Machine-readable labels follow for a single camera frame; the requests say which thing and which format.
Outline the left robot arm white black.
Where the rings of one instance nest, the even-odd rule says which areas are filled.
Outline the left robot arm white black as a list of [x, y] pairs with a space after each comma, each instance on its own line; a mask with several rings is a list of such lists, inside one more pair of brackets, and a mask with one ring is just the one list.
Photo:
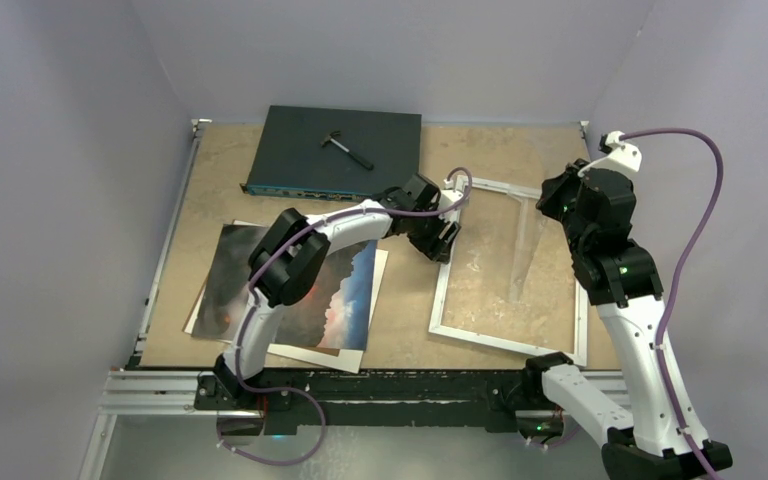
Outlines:
[[265, 367], [279, 314], [309, 293], [328, 255], [404, 235], [429, 260], [449, 262], [461, 229], [455, 216], [471, 189], [470, 184], [456, 187], [452, 178], [438, 187], [415, 174], [402, 187], [335, 212], [305, 216], [294, 208], [283, 211], [249, 257], [243, 316], [213, 370], [220, 397], [232, 408], [244, 409], [266, 393], [254, 376]]

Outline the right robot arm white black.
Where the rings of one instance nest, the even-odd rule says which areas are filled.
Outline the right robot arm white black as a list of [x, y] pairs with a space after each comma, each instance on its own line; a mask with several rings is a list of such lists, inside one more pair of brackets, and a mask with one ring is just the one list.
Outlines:
[[538, 210], [558, 221], [576, 280], [609, 333], [626, 383], [625, 410], [560, 352], [527, 360], [524, 399], [572, 415], [598, 444], [611, 479], [696, 479], [733, 465], [710, 438], [685, 390], [661, 322], [663, 286], [647, 250], [630, 239], [632, 181], [579, 159], [543, 182]]

